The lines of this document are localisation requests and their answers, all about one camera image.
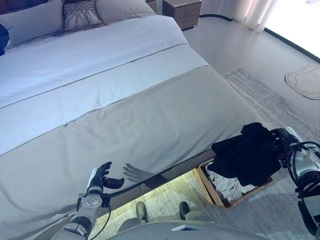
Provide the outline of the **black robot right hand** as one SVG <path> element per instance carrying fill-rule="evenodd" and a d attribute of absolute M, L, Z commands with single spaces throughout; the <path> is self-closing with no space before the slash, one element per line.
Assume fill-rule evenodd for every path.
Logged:
<path fill-rule="evenodd" d="M 285 128 L 276 128 L 270 131 L 272 136 L 273 150 L 275 158 L 278 161 L 285 161 L 289 156 L 290 151 L 299 141 L 290 134 Z"/>

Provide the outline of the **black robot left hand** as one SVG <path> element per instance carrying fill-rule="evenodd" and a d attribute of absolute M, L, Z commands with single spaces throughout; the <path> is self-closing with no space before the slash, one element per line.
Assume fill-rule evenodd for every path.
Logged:
<path fill-rule="evenodd" d="M 109 174 L 109 169 L 111 168 L 112 162 L 106 162 L 102 164 L 99 168 L 94 168 L 91 172 L 88 185 L 87 185 L 87 191 L 90 188 L 93 187 L 99 187 L 101 190 L 104 188 L 117 190 L 120 189 L 124 183 L 125 179 L 116 179 L 111 177 L 106 177 L 106 175 Z"/>

